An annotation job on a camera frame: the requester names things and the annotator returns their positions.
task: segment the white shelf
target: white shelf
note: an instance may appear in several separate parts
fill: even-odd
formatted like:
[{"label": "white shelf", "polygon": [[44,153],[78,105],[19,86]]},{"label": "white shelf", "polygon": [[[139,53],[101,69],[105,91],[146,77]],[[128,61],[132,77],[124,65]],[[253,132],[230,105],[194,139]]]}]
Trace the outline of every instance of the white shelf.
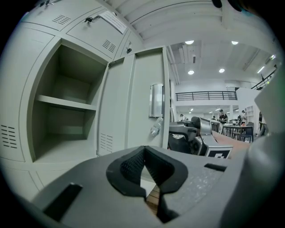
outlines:
[{"label": "white shelf", "polygon": [[38,149],[35,163],[83,161],[96,156],[95,149],[81,135],[49,134]]},{"label": "white shelf", "polygon": [[95,105],[87,105],[87,104],[83,104],[83,103],[67,101],[67,100],[48,97],[48,96],[44,96],[44,95],[38,95],[36,97],[36,100],[40,101],[40,102],[46,102],[46,103],[50,103],[50,104],[74,107],[74,108],[85,109],[85,110],[96,111],[96,109],[97,109]]}]

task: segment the white paper label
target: white paper label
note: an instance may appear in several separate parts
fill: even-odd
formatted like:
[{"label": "white paper label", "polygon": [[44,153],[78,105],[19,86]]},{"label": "white paper label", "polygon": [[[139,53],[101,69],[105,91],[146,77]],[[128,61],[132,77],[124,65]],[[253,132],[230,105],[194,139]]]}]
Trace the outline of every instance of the white paper label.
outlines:
[{"label": "white paper label", "polygon": [[111,12],[105,11],[100,16],[112,24],[121,34],[124,34],[126,26]]}]

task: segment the round ceiling light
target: round ceiling light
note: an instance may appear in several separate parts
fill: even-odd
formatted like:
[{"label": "round ceiling light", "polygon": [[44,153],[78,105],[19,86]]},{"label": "round ceiling light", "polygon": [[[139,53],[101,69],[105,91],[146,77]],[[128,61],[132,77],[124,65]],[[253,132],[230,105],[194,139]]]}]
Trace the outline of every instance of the round ceiling light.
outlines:
[{"label": "round ceiling light", "polygon": [[187,45],[191,45],[191,44],[194,43],[194,41],[185,41],[185,43],[186,43]]}]

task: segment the table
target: table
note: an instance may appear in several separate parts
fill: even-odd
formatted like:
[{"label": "table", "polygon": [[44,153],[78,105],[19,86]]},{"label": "table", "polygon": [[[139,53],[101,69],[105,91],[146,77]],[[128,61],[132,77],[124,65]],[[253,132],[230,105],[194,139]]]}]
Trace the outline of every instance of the table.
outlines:
[{"label": "table", "polygon": [[251,137],[252,137],[252,141],[253,141],[253,126],[223,126],[223,130],[222,130],[222,134],[223,134],[223,132],[224,132],[224,129],[225,128],[231,128],[231,129],[241,129],[241,130],[243,130],[243,129],[247,129],[247,128],[250,128],[251,127],[251,129],[252,129],[252,131],[251,131]]}]

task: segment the ceiling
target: ceiling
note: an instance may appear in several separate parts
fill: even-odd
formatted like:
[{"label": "ceiling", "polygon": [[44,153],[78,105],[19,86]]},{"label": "ceiling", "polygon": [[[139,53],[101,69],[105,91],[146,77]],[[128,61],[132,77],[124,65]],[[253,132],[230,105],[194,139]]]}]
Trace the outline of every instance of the ceiling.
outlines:
[{"label": "ceiling", "polygon": [[[216,8],[211,0],[98,0],[128,24],[146,48],[167,46],[167,57],[176,84],[202,78],[259,82],[257,71],[269,56],[264,75],[280,62],[281,49],[263,19],[235,11],[227,1]],[[183,42],[194,40],[184,47]],[[196,55],[193,64],[192,56]],[[187,72],[193,69],[189,77]]]},{"label": "ceiling", "polygon": [[[209,112],[213,112],[213,114],[218,114],[220,113],[219,111],[216,111],[216,109],[222,109],[224,112],[229,112],[230,111],[230,106],[210,106],[210,105],[199,105],[199,106],[176,106],[176,112],[181,114],[181,113],[203,113],[203,114],[207,114]],[[237,110],[238,106],[233,106],[233,110]]]}]

